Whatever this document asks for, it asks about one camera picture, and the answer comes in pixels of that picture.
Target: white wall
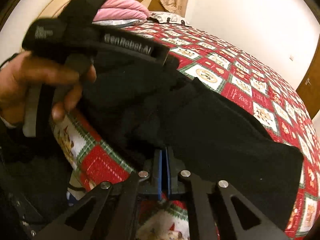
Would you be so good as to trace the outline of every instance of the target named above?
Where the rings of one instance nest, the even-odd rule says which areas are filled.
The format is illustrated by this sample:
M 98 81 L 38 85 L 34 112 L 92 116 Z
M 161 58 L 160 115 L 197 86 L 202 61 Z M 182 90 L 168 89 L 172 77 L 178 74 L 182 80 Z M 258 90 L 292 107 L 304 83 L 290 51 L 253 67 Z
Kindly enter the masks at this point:
M 186 18 L 270 66 L 294 89 L 311 63 L 320 34 L 303 0 L 189 0 Z
M 19 52 L 29 25 L 52 0 L 20 0 L 0 32 L 0 62 Z

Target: blue plastic part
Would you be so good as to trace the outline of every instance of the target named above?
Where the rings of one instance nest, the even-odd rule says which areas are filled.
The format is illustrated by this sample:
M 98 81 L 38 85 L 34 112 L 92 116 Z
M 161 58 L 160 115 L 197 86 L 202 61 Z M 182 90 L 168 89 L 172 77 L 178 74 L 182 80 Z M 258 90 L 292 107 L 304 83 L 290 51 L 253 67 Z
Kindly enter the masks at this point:
M 162 151 L 159 154 L 159 179 L 158 179 L 158 200 L 161 200 L 162 194 Z
M 168 198 L 171 198 L 171 176 L 170 176 L 170 166 L 169 166 L 169 156 L 168 156 L 168 150 L 165 149 L 165 159 L 167 164 L 167 185 L 168 185 Z

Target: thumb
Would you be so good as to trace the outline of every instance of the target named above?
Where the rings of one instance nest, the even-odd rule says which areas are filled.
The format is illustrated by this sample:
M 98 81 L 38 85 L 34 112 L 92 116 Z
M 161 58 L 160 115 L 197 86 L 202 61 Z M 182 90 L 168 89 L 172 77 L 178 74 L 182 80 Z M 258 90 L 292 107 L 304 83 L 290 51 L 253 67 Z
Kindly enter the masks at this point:
M 24 52 L 14 60 L 12 76 L 18 83 L 67 85 L 79 80 L 79 73 L 52 60 Z

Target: black cable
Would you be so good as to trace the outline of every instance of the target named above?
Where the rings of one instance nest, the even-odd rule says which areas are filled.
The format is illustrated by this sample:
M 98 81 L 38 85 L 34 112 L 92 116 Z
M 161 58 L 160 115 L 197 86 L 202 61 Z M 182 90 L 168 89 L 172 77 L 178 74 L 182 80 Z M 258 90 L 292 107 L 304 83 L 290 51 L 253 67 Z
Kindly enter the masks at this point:
M 75 186 L 72 186 L 70 183 L 69 183 L 68 188 L 70 188 L 71 190 L 74 190 L 74 191 L 81 191 L 81 192 L 85 192 L 85 193 L 87 192 L 84 187 L 75 187 Z

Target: finger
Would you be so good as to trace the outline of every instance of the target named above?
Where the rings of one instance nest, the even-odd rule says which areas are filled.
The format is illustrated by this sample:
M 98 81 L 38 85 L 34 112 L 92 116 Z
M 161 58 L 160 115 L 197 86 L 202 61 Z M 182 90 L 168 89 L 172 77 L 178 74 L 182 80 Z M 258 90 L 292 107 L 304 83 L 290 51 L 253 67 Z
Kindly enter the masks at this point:
M 71 89 L 64 97 L 64 109 L 67 112 L 70 112 L 72 109 L 76 107 L 81 97 L 82 86 L 79 83 L 77 83 L 76 85 L 74 85 L 73 89 Z
M 94 68 L 93 65 L 90 66 L 90 68 L 86 74 L 86 79 L 88 81 L 90 81 L 91 83 L 94 83 L 95 80 L 97 79 L 96 69 Z
M 66 115 L 63 102 L 56 103 L 52 108 L 51 114 L 52 114 L 52 119 L 55 122 L 62 122 Z
M 23 53 L 15 61 L 12 76 L 17 82 L 46 83 L 48 85 L 73 84 L 79 73 L 52 60 Z

